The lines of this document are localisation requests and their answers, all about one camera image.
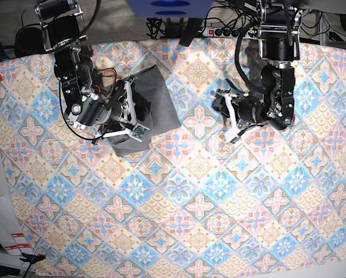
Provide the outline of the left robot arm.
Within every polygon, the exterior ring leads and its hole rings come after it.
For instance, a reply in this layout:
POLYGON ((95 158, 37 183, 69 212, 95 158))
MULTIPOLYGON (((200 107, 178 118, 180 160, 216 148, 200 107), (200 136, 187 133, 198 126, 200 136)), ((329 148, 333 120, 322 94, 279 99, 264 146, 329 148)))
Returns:
POLYGON ((235 46, 235 67, 247 90, 227 80, 230 89, 218 89, 212 102, 213 109, 229 121, 226 142, 239 141, 255 127, 285 130, 293 125, 296 79, 292 62, 300 58, 301 18, 302 11, 288 1, 257 1, 257 19, 240 30, 235 46), (258 40, 260 57, 267 62, 260 71, 260 86, 247 77, 239 61, 247 35, 258 40))

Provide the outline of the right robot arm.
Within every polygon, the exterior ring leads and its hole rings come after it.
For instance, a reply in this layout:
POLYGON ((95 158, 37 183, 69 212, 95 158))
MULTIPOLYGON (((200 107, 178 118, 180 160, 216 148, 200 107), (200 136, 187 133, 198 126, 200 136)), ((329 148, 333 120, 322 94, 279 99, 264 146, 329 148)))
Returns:
POLYGON ((77 137, 91 127, 88 139, 131 138, 143 142, 150 125, 150 103, 133 89, 136 77, 118 79, 114 68, 109 89, 93 83, 92 60, 81 52, 80 43, 91 26, 85 24, 78 1, 42 1, 35 6, 42 30, 43 48, 54 54, 54 74, 59 81, 60 111, 64 123, 77 137))

